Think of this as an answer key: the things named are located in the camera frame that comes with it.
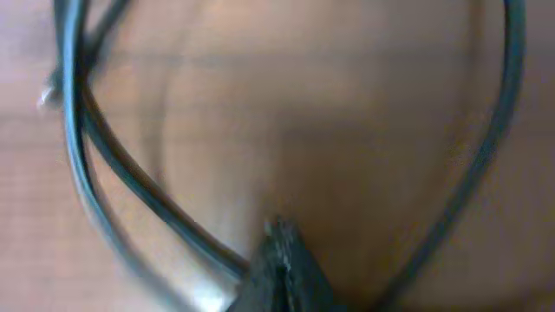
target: wooden surface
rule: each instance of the wooden surface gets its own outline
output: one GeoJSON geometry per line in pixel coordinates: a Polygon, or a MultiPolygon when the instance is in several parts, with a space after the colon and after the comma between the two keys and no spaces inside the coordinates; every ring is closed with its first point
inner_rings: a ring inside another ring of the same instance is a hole
{"type": "MultiPolygon", "coordinates": [[[[555,3],[527,4],[510,137],[407,307],[549,309],[555,3]]],[[[266,219],[291,216],[337,293],[363,307],[473,155],[502,22],[500,1],[137,0],[95,94],[130,153],[218,239],[248,257],[266,219]]],[[[55,60],[49,1],[1,1],[0,37],[0,310],[163,310],[89,224],[60,114],[36,110],[55,60]]],[[[97,155],[95,169],[153,266],[197,309],[222,310],[233,285],[97,155]]]]}

